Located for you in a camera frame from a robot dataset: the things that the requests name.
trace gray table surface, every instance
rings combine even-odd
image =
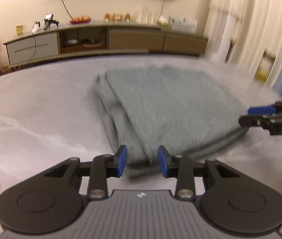
[[[111,153],[92,88],[93,78],[107,69],[149,65],[204,71],[247,108],[278,99],[236,66],[182,56],[103,56],[0,76],[0,193],[71,156],[90,161],[99,154]],[[271,137],[267,131],[251,129],[241,141],[213,157],[282,194],[282,136]],[[86,191],[87,181],[83,180],[81,193]],[[174,191],[175,181],[160,175],[137,181],[110,178],[108,187],[110,193],[113,189]],[[197,193],[202,194],[199,178],[196,186]]]

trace cream wall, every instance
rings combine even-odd
[[[148,6],[150,11],[160,12],[164,0],[64,0],[72,17],[89,15],[95,20],[102,20],[106,12],[133,13]],[[166,0],[163,15],[186,16],[198,20],[197,32],[204,31],[208,4],[210,0]],[[0,0],[0,62],[8,65],[3,42],[16,34],[15,27],[24,25],[29,31],[35,20],[43,23],[43,17],[53,13],[61,23],[69,21],[69,16],[61,0]]]

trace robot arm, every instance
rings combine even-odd
[[[45,17],[45,26],[44,30],[47,30],[50,28],[51,24],[56,24],[57,27],[59,27],[59,22],[53,19],[53,14],[47,14]]]
[[[242,127],[262,127],[270,132],[270,135],[282,135],[282,101],[261,107],[251,107],[248,114],[239,118]]]

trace black power cable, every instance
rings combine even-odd
[[[67,10],[67,8],[66,8],[66,6],[65,6],[65,4],[64,4],[64,2],[63,2],[63,0],[62,0],[62,3],[63,3],[63,6],[64,6],[66,12],[68,13],[68,15],[70,16],[70,18],[71,18],[71,20],[72,20],[73,18],[72,18],[72,16],[70,15],[70,13],[68,12],[68,10]]]
[[[33,38],[35,39],[35,52],[33,53],[32,57],[28,60],[28,63],[29,63],[30,60],[35,56],[35,53],[36,53],[36,51],[37,51],[37,41],[36,41],[36,37],[33,35],[33,32],[32,32],[32,29],[33,29],[33,27],[35,26],[35,24],[36,24],[36,22],[33,24],[32,28],[31,28],[31,34],[32,34]]]
[[[162,12],[163,12],[163,6],[165,5],[165,1],[166,1],[166,0],[164,0],[164,1],[163,1],[163,3],[162,3],[162,9],[161,9],[161,12],[160,12],[160,16],[162,15]]]

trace gray cloth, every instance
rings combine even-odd
[[[158,171],[157,148],[194,159],[243,136],[239,101],[202,72],[176,68],[107,71],[95,80],[113,151],[128,147],[129,176]]]

